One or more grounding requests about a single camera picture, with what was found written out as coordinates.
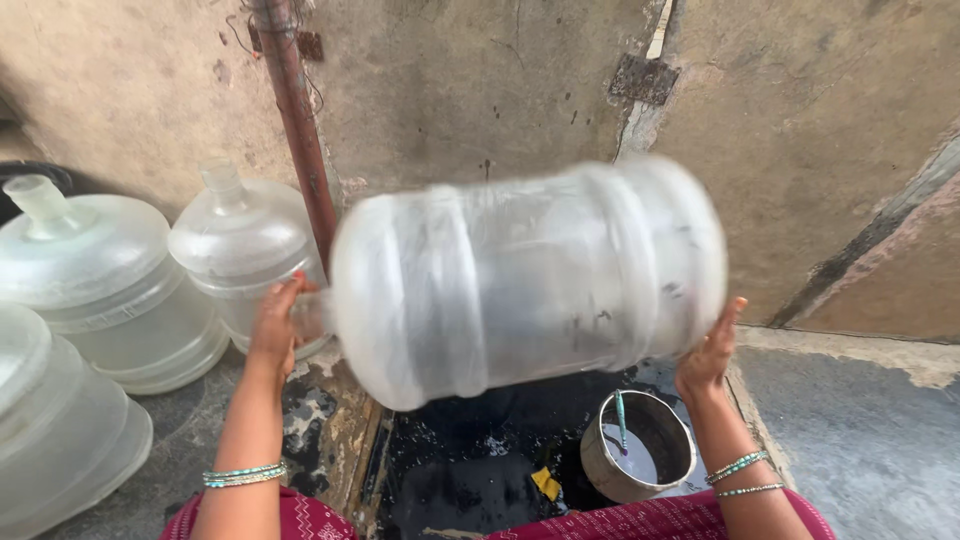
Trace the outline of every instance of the woman's left hand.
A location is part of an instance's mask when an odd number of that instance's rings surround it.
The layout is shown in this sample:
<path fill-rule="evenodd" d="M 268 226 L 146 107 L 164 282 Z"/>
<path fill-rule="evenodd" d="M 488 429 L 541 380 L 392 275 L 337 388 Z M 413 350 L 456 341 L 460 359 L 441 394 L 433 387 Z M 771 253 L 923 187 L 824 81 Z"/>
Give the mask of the woman's left hand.
<path fill-rule="evenodd" d="M 315 290 L 317 285 L 300 271 L 294 272 L 290 281 L 270 286 L 253 326 L 247 370 L 277 374 L 286 380 L 294 369 L 294 349 L 299 345 L 290 321 L 290 307 L 297 295 Z"/>

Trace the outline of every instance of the water jug neck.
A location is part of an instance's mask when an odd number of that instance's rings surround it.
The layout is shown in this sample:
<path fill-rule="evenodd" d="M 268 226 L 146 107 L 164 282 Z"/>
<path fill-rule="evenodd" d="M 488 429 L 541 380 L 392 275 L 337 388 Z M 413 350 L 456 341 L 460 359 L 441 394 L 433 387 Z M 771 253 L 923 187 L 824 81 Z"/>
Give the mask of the water jug neck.
<path fill-rule="evenodd" d="M 200 162 L 200 174 L 213 194 L 213 210 L 220 215 L 243 211 L 248 206 L 247 189 L 230 158 L 211 158 Z"/>
<path fill-rule="evenodd" d="M 49 178 L 40 174 L 18 176 L 3 190 L 30 218 L 27 236 L 35 239 L 62 238 L 89 225 L 95 214 L 71 204 Z"/>

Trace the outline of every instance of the transparent plastic jug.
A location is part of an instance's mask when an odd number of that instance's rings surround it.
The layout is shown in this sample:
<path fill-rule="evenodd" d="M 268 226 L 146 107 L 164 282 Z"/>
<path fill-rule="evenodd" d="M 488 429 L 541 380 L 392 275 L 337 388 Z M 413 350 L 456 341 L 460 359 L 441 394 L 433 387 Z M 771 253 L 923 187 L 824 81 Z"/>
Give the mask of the transparent plastic jug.
<path fill-rule="evenodd" d="M 707 194 L 658 157 L 373 197 L 331 264 L 328 330 L 395 410 L 684 352 L 727 283 Z"/>
<path fill-rule="evenodd" d="M 117 195 L 65 199 L 40 175 L 4 191 L 24 213 L 0 229 L 0 301 L 36 311 L 132 394 L 179 388 L 220 359 L 227 334 L 168 254 L 157 209 Z"/>
<path fill-rule="evenodd" d="M 0 538 L 90 508 L 147 459 L 153 425 L 25 307 L 0 304 Z"/>
<path fill-rule="evenodd" d="M 227 158 L 200 163 L 206 189 L 183 210 L 170 232 L 170 253 L 212 300 L 234 345 L 250 348 L 260 299 L 271 283 L 297 270 L 326 284 L 306 205 L 292 187 L 240 179 Z M 297 358 L 317 352 L 317 339 Z"/>

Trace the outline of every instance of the wet floor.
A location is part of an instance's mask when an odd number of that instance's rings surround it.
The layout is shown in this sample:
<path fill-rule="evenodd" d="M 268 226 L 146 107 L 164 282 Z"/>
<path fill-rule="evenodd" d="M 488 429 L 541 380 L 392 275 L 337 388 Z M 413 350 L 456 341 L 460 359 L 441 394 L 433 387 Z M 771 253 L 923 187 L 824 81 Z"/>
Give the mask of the wet floor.
<path fill-rule="evenodd" d="M 672 360 L 644 361 L 613 374 L 586 372 L 496 388 L 471 399 L 447 399 L 395 413 L 387 453 L 380 536 L 387 540 L 449 538 L 613 505 L 580 464 L 580 438 L 614 389 L 654 394 L 689 426 L 673 386 Z M 547 467 L 562 487 L 550 502 L 530 479 Z M 706 488 L 703 465 L 664 495 Z"/>

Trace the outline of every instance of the metal pipe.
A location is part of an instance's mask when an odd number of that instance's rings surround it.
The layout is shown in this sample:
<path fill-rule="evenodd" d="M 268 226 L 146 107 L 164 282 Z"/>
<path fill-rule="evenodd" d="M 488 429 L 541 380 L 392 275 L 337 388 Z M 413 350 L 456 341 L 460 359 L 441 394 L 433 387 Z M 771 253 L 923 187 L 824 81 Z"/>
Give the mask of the metal pipe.
<path fill-rule="evenodd" d="M 326 185 L 324 155 L 317 139 L 306 74 L 300 62 L 297 24 L 289 0 L 253 0 L 252 11 L 274 84 L 276 106 L 280 109 L 283 130 L 297 169 L 300 193 L 329 279 L 328 258 L 337 216 Z"/>

